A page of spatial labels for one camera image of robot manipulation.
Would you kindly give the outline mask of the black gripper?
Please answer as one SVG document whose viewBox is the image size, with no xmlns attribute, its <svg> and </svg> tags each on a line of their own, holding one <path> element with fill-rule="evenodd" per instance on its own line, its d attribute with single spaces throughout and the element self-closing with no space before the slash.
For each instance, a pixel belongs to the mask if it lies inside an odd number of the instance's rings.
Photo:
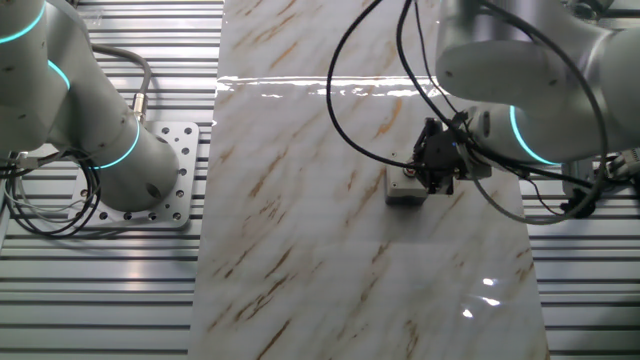
<svg viewBox="0 0 640 360">
<path fill-rule="evenodd" d="M 423 169 L 417 172 L 417 179 L 428 194 L 454 192 L 452 173 L 460 163 L 456 140 L 451 132 L 440 133 L 440 123 L 434 118 L 425 119 L 413 148 L 412 160 Z"/>
</svg>

